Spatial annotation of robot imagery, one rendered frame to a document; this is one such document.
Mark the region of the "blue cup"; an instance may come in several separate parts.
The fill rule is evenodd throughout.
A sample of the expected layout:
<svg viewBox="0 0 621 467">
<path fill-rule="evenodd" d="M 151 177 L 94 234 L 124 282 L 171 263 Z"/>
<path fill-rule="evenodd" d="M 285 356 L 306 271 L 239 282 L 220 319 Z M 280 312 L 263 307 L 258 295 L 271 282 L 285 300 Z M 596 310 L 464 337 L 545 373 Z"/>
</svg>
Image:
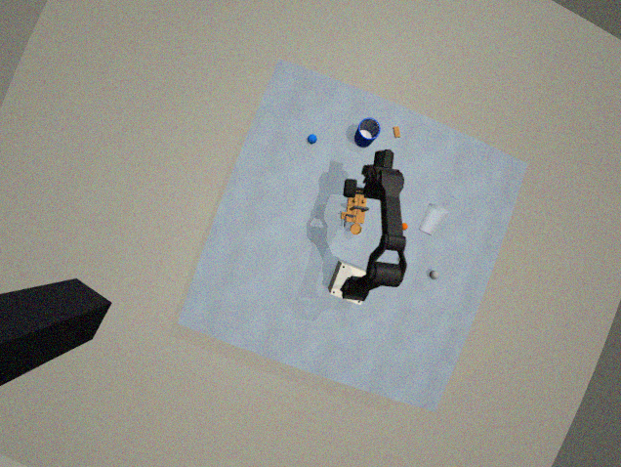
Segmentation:
<svg viewBox="0 0 621 467">
<path fill-rule="evenodd" d="M 380 125 L 374 118 L 363 119 L 354 135 L 354 142 L 362 148 L 369 147 L 380 133 Z"/>
</svg>

